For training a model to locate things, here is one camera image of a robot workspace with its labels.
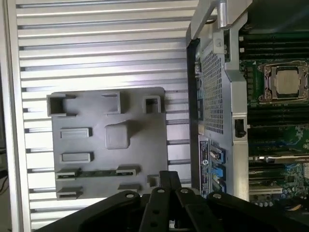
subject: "motherboard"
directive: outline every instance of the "motherboard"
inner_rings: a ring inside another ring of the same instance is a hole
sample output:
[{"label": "motherboard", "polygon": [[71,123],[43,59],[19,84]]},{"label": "motherboard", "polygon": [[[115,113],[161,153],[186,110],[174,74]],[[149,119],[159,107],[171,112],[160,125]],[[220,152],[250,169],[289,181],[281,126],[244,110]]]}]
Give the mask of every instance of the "motherboard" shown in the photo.
[{"label": "motherboard", "polygon": [[296,211],[309,193],[309,33],[243,34],[250,201]]}]

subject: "gray plastic air shroud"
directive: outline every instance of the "gray plastic air shroud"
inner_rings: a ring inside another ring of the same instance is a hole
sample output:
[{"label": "gray plastic air shroud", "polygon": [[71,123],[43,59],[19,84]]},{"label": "gray plastic air shroud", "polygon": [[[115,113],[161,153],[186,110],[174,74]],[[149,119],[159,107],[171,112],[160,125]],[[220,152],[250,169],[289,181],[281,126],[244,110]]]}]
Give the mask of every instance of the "gray plastic air shroud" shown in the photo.
[{"label": "gray plastic air shroud", "polygon": [[53,93],[47,112],[58,199],[149,192],[168,169],[163,88]]}]

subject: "cpu socket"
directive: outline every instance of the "cpu socket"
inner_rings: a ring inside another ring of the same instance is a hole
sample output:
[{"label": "cpu socket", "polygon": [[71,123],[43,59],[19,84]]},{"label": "cpu socket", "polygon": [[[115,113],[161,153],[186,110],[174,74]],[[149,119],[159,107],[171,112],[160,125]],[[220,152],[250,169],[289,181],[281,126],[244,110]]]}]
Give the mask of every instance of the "cpu socket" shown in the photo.
[{"label": "cpu socket", "polygon": [[264,73],[265,91],[260,103],[282,103],[307,100],[308,65],[304,61],[272,63],[258,66]]}]

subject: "horizontal metal slats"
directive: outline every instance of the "horizontal metal slats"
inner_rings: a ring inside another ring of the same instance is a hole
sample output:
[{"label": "horizontal metal slats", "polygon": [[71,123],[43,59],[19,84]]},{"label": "horizontal metal slats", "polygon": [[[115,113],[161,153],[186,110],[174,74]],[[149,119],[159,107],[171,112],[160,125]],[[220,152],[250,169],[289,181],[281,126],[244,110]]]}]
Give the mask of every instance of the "horizontal metal slats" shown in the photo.
[{"label": "horizontal metal slats", "polygon": [[185,33],[197,0],[16,0],[31,227],[101,199],[56,201],[46,95],[163,87],[169,169],[190,180]]}]

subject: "perforated metal panel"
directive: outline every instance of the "perforated metal panel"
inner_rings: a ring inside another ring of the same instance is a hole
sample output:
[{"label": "perforated metal panel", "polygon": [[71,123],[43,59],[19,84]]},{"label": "perforated metal panel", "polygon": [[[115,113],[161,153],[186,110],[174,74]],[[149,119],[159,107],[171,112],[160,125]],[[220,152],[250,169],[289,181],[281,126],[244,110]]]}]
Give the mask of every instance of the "perforated metal panel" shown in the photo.
[{"label": "perforated metal panel", "polygon": [[190,183],[185,34],[197,0],[7,2],[23,231],[101,200],[56,200],[53,92],[163,87],[169,170]]},{"label": "perforated metal panel", "polygon": [[205,49],[201,64],[205,129],[223,134],[222,68],[224,59],[213,53],[212,43]]}]

